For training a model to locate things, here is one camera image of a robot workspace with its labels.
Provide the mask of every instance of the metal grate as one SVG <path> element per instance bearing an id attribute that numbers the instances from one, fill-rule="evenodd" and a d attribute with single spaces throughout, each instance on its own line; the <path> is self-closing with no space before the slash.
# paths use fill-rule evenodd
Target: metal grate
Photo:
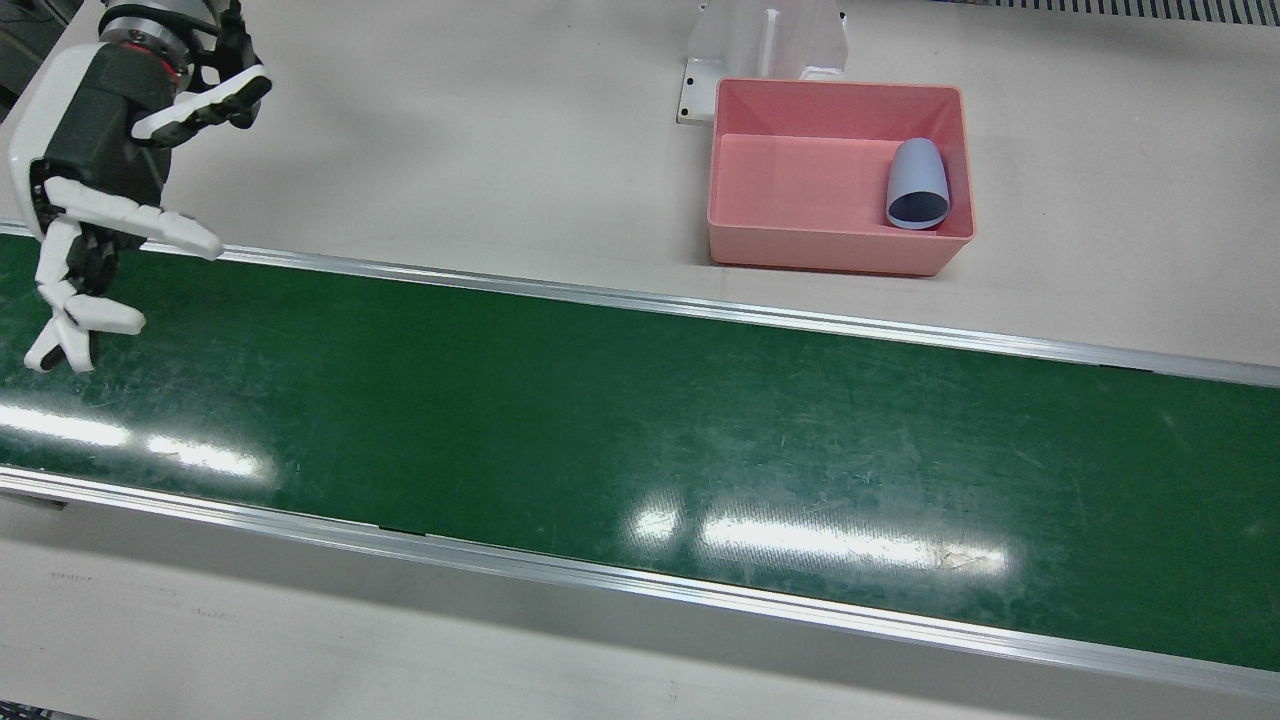
<path id="1" fill-rule="evenodd" d="M 959 0 L 974 5 L 1280 27 L 1276 0 Z"/>

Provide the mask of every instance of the white metal bracket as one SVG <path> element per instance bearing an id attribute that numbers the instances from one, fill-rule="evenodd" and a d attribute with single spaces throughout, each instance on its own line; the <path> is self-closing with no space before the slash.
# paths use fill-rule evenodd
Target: white metal bracket
<path id="1" fill-rule="evenodd" d="M 710 124 L 727 77 L 840 77 L 849 59 L 833 0 L 708 0 L 689 37 L 676 122 Z"/>

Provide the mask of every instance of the white table surface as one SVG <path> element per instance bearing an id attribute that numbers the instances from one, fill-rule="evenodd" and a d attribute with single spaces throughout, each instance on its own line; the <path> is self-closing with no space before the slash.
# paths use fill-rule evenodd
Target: white table surface
<path id="1" fill-rule="evenodd" d="M 844 3 L 850 78 L 965 95 L 978 237 L 905 279 L 710 263 L 695 5 L 248 4 L 278 87 L 166 204 L 237 245 L 1280 365 L 1280 32 Z"/>

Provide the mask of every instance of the robotic finger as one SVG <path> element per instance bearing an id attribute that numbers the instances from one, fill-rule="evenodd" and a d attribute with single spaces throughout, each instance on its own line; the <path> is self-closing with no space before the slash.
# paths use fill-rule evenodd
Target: robotic finger
<path id="1" fill-rule="evenodd" d="M 93 369 L 99 333 L 146 319 L 102 297 L 120 254 L 147 241 L 206 259 L 221 241 L 160 205 L 172 149 L 209 126 L 253 123 L 271 81 L 238 0 L 104 0 L 101 42 L 54 58 L 9 147 L 51 316 L 26 364 Z"/>

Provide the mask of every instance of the white finger segment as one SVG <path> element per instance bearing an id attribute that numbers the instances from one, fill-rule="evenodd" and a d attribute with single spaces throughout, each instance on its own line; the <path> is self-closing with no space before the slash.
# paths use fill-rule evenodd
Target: white finger segment
<path id="1" fill-rule="evenodd" d="M 67 355 L 67 364 L 77 373 L 93 372 L 93 359 L 88 352 L 88 331 L 78 327 L 65 313 L 55 314 L 54 329 L 58 333 L 58 345 L 63 346 Z"/>
<path id="2" fill-rule="evenodd" d="M 44 368 L 45 357 L 49 357 L 51 352 L 58 350 L 59 343 L 58 327 L 54 319 L 50 318 L 45 323 L 45 329 L 40 331 L 40 337 L 36 338 L 36 342 L 31 343 L 31 350 L 22 359 L 22 364 L 37 373 L 47 373 L 49 370 Z"/>
<path id="3" fill-rule="evenodd" d="M 68 178 L 49 178 L 45 193 L 51 204 L 67 211 L 67 217 L 82 223 L 147 237 L 206 260 L 223 254 L 223 242 L 216 234 L 178 213 L 138 205 L 128 197 L 101 192 Z"/>
<path id="4" fill-rule="evenodd" d="M 219 83 L 216 87 L 206 90 L 205 92 L 187 95 L 164 110 L 147 115 L 146 118 L 133 123 L 131 135 L 133 135 L 134 140 L 151 140 L 151 137 L 159 132 L 160 128 L 173 123 L 187 122 L 197 111 L 223 102 L 228 97 L 244 90 L 244 86 L 248 85 L 250 81 L 260 77 L 266 77 L 266 68 L 262 65 L 253 65 L 252 68 L 232 76 L 227 82 Z"/>
<path id="5" fill-rule="evenodd" d="M 77 295 L 67 301 L 65 311 L 77 325 L 87 331 L 138 334 L 147 319 L 136 309 L 106 297 Z"/>
<path id="6" fill-rule="evenodd" d="M 36 265 L 37 283 L 52 284 L 70 273 L 67 266 L 67 256 L 70 255 L 72 243 L 79 234 L 79 223 L 76 220 L 58 218 L 49 225 L 45 241 L 40 245 L 40 264 Z"/>

